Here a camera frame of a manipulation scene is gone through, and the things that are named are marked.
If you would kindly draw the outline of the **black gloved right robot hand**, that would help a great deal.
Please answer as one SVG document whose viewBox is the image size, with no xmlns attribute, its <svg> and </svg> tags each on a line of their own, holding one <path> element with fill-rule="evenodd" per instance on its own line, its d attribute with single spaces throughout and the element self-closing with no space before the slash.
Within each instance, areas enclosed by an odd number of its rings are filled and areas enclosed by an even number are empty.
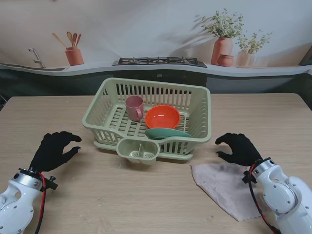
<svg viewBox="0 0 312 234">
<path fill-rule="evenodd" d="M 244 134 L 226 133 L 215 141 L 216 145 L 221 143 L 226 143 L 232 153 L 227 154 L 222 151 L 216 153 L 219 158 L 228 163 L 248 167 L 263 159 L 252 142 Z"/>
</svg>

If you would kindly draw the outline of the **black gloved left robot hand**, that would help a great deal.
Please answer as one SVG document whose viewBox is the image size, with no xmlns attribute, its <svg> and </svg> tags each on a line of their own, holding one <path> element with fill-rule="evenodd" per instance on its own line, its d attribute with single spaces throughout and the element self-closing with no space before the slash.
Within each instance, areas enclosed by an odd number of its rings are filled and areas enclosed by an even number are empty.
<svg viewBox="0 0 312 234">
<path fill-rule="evenodd" d="M 63 152 L 64 148 L 71 142 L 81 141 L 81 137 L 66 131 L 47 133 L 30 163 L 29 170 L 49 172 L 67 163 L 81 148 L 76 146 L 66 153 Z"/>
</svg>

